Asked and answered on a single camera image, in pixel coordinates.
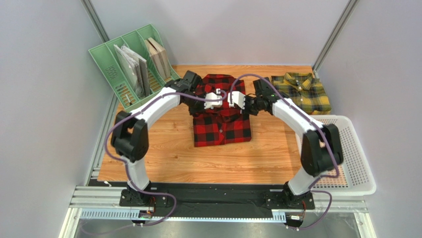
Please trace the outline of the red black plaid shirt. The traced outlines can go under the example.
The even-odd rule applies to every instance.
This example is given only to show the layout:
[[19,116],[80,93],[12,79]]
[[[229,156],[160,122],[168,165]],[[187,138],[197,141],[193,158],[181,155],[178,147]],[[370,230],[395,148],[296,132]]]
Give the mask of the red black plaid shirt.
[[[229,92],[235,78],[226,74],[208,74],[198,84],[195,94],[221,89]],[[249,142],[252,140],[250,117],[240,109],[229,107],[228,102],[222,106],[205,111],[189,110],[193,117],[194,146],[217,146],[230,143]]]

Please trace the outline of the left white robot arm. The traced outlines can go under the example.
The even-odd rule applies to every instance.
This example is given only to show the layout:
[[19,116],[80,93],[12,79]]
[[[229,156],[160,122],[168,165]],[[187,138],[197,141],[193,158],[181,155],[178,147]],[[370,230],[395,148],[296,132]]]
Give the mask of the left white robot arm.
[[143,197],[163,196],[162,192],[148,190],[145,155],[149,149],[151,126],[169,110],[184,103],[188,106],[204,106],[204,98],[194,94],[201,77],[187,71],[183,78],[171,80],[152,99],[141,107],[127,113],[119,112],[115,124],[107,133],[111,146],[116,151],[115,160],[125,166],[128,187]]

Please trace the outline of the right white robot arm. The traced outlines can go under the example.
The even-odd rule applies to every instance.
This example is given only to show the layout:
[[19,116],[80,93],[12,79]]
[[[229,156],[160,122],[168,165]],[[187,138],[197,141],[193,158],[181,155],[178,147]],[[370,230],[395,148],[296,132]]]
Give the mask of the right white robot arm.
[[301,168],[290,179],[283,192],[290,196],[302,196],[322,178],[330,178],[329,171],[337,178],[339,165],[344,161],[340,134],[337,126],[323,123],[306,114],[287,96],[281,95],[266,79],[258,76],[254,81],[255,94],[247,96],[230,94],[229,101],[243,112],[256,116],[266,111],[285,122],[301,139]]

